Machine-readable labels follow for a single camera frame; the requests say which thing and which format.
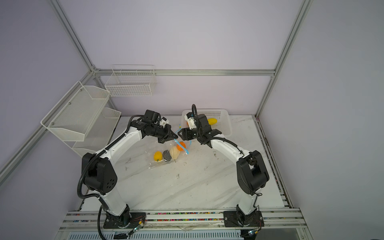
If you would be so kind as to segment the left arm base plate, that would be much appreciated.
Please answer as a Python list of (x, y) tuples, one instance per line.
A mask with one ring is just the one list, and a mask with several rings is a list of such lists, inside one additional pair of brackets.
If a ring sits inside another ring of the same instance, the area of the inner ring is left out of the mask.
[(147, 214), (144, 212), (123, 214), (122, 216), (114, 216), (106, 213), (104, 229), (134, 229), (140, 223), (144, 224)]

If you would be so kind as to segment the orange tangerine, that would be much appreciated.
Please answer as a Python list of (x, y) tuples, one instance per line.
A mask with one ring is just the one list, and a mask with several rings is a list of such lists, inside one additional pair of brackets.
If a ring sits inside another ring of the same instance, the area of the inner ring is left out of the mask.
[(186, 150), (186, 144), (184, 142), (177, 142), (176, 147), (180, 152), (184, 152)]

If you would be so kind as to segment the black avocado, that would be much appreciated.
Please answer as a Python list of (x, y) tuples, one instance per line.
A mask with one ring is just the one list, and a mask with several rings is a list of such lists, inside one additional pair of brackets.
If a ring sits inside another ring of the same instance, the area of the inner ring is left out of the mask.
[(172, 156), (169, 150), (163, 151), (163, 159), (166, 162), (171, 162), (172, 161)]

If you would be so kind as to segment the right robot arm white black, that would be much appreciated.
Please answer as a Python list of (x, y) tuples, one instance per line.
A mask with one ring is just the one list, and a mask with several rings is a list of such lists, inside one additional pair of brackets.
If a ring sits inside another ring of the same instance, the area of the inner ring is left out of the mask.
[(223, 154), (236, 166), (238, 185), (244, 194), (236, 206), (235, 225), (264, 226), (257, 200), (270, 176), (261, 153), (257, 150), (250, 152), (226, 139), (221, 131), (212, 128), (204, 114), (190, 112), (185, 120), (188, 126), (178, 132), (183, 141), (197, 140)]

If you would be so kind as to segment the white plastic perforated basket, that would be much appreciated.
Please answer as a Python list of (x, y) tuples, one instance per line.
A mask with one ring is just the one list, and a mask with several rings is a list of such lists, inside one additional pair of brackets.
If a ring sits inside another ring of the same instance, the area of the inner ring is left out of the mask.
[[(181, 128), (189, 129), (188, 120), (186, 115), (191, 113), (192, 110), (184, 110), (182, 112)], [(227, 110), (224, 109), (197, 109), (198, 115), (204, 114), (209, 119), (215, 119), (217, 122), (211, 125), (211, 129), (218, 130), (224, 137), (230, 137), (233, 133), (231, 119)]]

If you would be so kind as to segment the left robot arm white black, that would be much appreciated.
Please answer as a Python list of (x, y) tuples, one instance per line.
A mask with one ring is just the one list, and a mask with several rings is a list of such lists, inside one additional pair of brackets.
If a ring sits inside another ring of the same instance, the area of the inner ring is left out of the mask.
[(125, 131), (113, 142), (94, 154), (86, 153), (82, 157), (78, 197), (97, 198), (107, 217), (116, 222), (118, 228), (127, 227), (133, 220), (128, 204), (117, 189), (115, 165), (135, 143), (147, 136), (157, 138), (160, 144), (178, 138), (166, 118), (147, 110), (144, 115), (132, 116)]

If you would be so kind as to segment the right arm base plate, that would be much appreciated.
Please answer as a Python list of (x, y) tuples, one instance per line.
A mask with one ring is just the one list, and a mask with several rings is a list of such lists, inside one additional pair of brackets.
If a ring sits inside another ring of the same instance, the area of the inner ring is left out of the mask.
[(225, 227), (264, 227), (262, 212), (254, 210), (249, 215), (244, 215), (241, 211), (224, 211)]

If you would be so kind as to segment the round yellow fruit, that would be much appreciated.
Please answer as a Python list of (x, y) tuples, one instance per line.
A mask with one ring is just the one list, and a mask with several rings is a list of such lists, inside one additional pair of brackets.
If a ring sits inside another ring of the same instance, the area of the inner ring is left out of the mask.
[(154, 153), (154, 161), (155, 162), (160, 162), (163, 160), (163, 153), (160, 151), (157, 151)]

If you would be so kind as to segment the clear zip top bag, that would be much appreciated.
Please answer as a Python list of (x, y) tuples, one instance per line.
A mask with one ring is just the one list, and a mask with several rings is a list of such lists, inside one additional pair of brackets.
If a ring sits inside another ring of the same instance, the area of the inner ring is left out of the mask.
[(149, 169), (158, 168), (168, 164), (172, 164), (188, 156), (192, 141), (185, 141), (181, 138), (171, 140), (164, 144), (155, 143), (154, 147), (148, 150)]

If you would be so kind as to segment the white garlic bulb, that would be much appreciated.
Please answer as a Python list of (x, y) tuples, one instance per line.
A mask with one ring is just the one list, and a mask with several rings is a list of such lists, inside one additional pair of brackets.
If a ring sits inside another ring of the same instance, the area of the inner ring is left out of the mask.
[(178, 159), (178, 157), (179, 157), (181, 152), (178, 151), (176, 146), (173, 146), (170, 149), (170, 153), (171, 153), (171, 156), (172, 156), (172, 160), (176, 161)]

